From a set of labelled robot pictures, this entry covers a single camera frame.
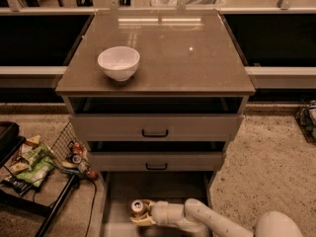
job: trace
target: open drawer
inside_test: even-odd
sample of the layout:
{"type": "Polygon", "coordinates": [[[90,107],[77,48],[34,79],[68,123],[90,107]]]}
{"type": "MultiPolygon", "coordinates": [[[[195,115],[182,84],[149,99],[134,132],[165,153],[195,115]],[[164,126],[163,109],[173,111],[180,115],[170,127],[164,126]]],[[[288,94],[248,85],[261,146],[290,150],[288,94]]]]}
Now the open drawer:
{"type": "Polygon", "coordinates": [[[184,204],[188,198],[195,198],[208,205],[208,181],[211,175],[211,172],[103,173],[105,207],[100,236],[189,237],[188,233],[176,228],[135,226],[130,221],[131,203],[146,198],[184,204]]]}
{"type": "Polygon", "coordinates": [[[233,140],[242,115],[75,115],[70,121],[83,141],[233,140]]]}

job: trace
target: cable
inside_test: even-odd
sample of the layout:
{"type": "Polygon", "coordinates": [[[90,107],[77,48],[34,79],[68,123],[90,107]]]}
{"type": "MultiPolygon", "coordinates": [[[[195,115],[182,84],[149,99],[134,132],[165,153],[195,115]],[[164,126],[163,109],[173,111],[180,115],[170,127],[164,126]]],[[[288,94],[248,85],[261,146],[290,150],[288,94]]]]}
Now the cable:
{"type": "MultiPolygon", "coordinates": [[[[48,177],[48,176],[50,176],[50,175],[52,175],[53,173],[47,173],[47,175],[46,176],[44,176],[43,178],[40,178],[40,179],[44,179],[44,178],[46,178],[46,177],[48,177]]],[[[37,193],[38,193],[38,191],[37,191],[37,189],[34,189],[34,194],[33,194],[33,197],[32,197],[32,202],[36,202],[36,195],[37,195],[37,193]]],[[[54,204],[56,203],[56,200],[55,201],[53,201],[50,205],[48,205],[47,207],[52,207],[54,204]]]]}
{"type": "Polygon", "coordinates": [[[89,228],[90,228],[90,223],[91,223],[91,218],[92,218],[92,211],[93,211],[93,207],[94,207],[94,204],[95,204],[95,198],[96,198],[96,194],[97,194],[97,185],[95,182],[93,182],[92,180],[90,179],[86,179],[88,180],[89,182],[91,182],[93,185],[94,185],[94,194],[93,194],[93,198],[92,198],[92,202],[91,202],[91,208],[90,208],[90,216],[89,216],[89,222],[88,222],[88,226],[87,226],[87,230],[86,230],[86,234],[85,234],[85,237],[88,236],[88,232],[89,232],[89,228]]]}
{"type": "MultiPolygon", "coordinates": [[[[9,174],[11,175],[12,178],[14,178],[14,180],[19,180],[19,181],[20,181],[20,179],[16,178],[16,176],[10,171],[10,169],[8,169],[5,165],[4,165],[3,167],[9,172],[9,174]]],[[[26,184],[28,184],[28,187],[27,187],[24,191],[22,191],[21,193],[18,193],[18,194],[19,194],[20,196],[23,196],[23,195],[32,187],[32,185],[33,185],[34,183],[36,183],[36,182],[39,181],[39,180],[45,179],[45,178],[48,177],[49,175],[50,175],[50,173],[47,173],[44,177],[38,178],[38,179],[32,181],[31,183],[26,182],[26,181],[24,181],[24,180],[21,180],[21,181],[24,181],[26,184]]],[[[35,196],[36,196],[36,194],[37,194],[37,191],[35,191],[34,194],[33,194],[33,197],[32,197],[32,201],[33,201],[33,202],[35,202],[35,196]]]]}

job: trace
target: white bowl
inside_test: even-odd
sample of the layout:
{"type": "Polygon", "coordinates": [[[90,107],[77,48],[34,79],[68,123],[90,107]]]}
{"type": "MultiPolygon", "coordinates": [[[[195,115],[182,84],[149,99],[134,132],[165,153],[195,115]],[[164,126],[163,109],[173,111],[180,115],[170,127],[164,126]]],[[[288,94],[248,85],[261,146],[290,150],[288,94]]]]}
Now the white bowl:
{"type": "Polygon", "coordinates": [[[98,64],[112,79],[126,81],[132,76],[139,64],[138,51],[127,46],[109,48],[98,57],[98,64]]]}

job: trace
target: drawer front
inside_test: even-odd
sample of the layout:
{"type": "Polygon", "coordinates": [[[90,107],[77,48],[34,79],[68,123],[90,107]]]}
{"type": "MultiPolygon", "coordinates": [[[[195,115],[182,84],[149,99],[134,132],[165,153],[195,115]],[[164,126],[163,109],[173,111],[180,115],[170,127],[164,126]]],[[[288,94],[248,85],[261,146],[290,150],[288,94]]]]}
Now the drawer front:
{"type": "Polygon", "coordinates": [[[217,171],[223,164],[222,152],[202,154],[112,154],[89,152],[89,162],[98,171],[217,171]]]}
{"type": "Polygon", "coordinates": [[[70,121],[83,141],[233,140],[243,116],[76,115],[70,121]]]}

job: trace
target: green package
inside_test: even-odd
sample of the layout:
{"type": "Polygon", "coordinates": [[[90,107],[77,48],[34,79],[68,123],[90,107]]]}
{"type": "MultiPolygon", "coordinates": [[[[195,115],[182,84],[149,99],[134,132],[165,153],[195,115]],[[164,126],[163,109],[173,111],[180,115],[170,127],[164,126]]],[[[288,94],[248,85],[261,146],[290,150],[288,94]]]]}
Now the green package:
{"type": "Polygon", "coordinates": [[[52,159],[49,156],[41,158],[32,170],[26,170],[16,177],[24,180],[35,187],[39,187],[50,170],[54,167],[52,159]]]}
{"type": "Polygon", "coordinates": [[[40,159],[42,159],[44,156],[49,155],[49,154],[50,154],[50,151],[48,147],[45,144],[40,143],[37,148],[29,152],[22,153],[21,157],[29,162],[30,164],[29,169],[32,170],[34,166],[38,163],[38,161],[40,161],[40,159]]]}

